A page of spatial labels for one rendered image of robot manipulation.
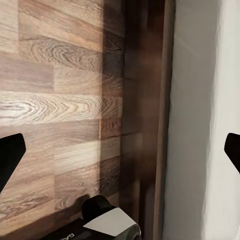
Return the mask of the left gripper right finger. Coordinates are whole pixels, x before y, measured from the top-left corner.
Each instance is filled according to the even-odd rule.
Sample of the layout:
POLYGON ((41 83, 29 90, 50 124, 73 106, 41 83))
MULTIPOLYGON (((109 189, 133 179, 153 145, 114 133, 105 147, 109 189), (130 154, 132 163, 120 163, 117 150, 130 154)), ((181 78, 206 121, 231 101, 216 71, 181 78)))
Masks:
POLYGON ((224 151, 240 173, 240 134, 227 135, 224 151))

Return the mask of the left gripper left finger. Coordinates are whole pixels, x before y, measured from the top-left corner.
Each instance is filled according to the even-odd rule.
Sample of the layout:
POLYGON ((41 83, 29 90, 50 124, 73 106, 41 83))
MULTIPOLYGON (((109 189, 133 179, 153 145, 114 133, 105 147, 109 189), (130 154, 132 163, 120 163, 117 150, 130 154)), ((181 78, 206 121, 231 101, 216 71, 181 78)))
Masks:
POLYGON ((21 133, 0 138, 0 193, 26 152, 21 133))

